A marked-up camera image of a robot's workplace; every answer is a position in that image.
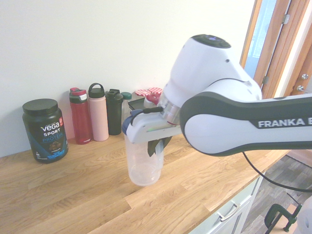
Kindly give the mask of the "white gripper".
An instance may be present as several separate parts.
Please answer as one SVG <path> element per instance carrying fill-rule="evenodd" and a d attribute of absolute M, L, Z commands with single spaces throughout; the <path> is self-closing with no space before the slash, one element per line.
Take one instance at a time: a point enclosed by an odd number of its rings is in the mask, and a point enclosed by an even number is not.
<path fill-rule="evenodd" d="M 131 111 L 126 119 L 126 136 L 131 143 L 143 143 L 148 141 L 147 153 L 151 157 L 156 152 L 158 140 L 161 139 L 161 149 L 164 149 L 171 141 L 172 136 L 182 133 L 179 125 L 172 125 L 165 120 L 160 113 L 141 113 L 136 116 L 131 124 L 132 117 L 140 111 Z"/>

